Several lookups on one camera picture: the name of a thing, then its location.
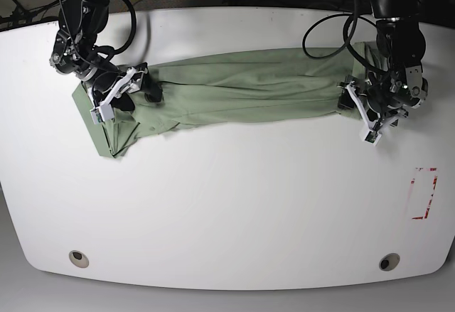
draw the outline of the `white table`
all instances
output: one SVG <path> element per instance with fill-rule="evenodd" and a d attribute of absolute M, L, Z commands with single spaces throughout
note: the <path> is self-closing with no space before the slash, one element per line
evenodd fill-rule
<path fill-rule="evenodd" d="M 326 14 L 140 13 L 132 47 L 114 62 L 299 47 Z M 342 24 L 323 25 L 309 43 L 341 44 Z M 455 235 L 455 32 L 422 26 L 429 99 L 376 148 L 360 141 L 361 122 L 332 116 L 180 131 L 142 139 L 112 160 L 97 155 L 77 112 L 75 77 L 49 66 L 56 31 L 49 23 L 0 34 L 0 181 L 35 268 L 127 284 L 262 290 L 386 281 L 444 263 Z M 128 15 L 113 15 L 99 44 L 118 47 L 128 33 Z M 374 37 L 360 22 L 356 39 Z M 429 216 L 413 220 L 427 209 L 434 175 Z M 88 256 L 88 268 L 71 264 L 72 250 Z M 389 253 L 401 261 L 381 271 Z"/>

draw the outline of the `green cloth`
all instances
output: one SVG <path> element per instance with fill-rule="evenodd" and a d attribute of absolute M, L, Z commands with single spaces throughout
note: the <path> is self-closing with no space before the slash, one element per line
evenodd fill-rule
<path fill-rule="evenodd" d="M 366 43 L 354 48 L 376 66 L 383 59 Z M 333 48 L 311 48 L 327 55 Z M 325 60 L 308 59 L 302 49 L 256 50 L 205 56 L 149 67 L 163 87 L 164 101 L 152 104 L 134 93 L 134 112 L 115 109 L 115 119 L 94 125 L 92 105 L 80 85 L 73 94 L 101 156 L 116 158 L 144 136 L 221 122 L 273 122 L 341 113 L 340 82 L 347 75 L 365 78 L 365 68 L 345 50 Z"/>

